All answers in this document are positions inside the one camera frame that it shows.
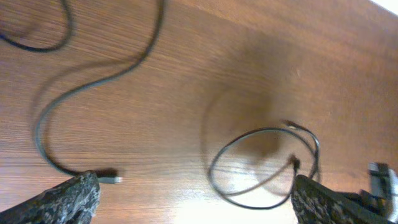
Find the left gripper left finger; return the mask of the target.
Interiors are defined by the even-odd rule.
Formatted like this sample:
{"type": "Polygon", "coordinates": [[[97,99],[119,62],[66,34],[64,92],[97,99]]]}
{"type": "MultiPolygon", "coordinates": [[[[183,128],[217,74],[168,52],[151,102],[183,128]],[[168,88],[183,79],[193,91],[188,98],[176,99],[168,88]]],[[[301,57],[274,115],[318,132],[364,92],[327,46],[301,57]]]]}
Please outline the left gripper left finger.
{"type": "Polygon", "coordinates": [[[97,175],[89,170],[1,212],[1,223],[91,223],[100,204],[97,175]]]}

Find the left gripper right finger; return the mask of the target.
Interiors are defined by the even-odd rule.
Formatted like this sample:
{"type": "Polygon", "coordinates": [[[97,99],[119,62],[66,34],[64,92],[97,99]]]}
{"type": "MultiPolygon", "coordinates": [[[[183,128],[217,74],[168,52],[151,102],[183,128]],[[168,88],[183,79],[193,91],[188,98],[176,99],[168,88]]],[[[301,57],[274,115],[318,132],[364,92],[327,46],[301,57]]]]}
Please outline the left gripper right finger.
{"type": "Polygon", "coordinates": [[[304,175],[294,180],[291,202],[298,222],[303,224],[394,223],[368,192],[335,192],[304,175]]]}

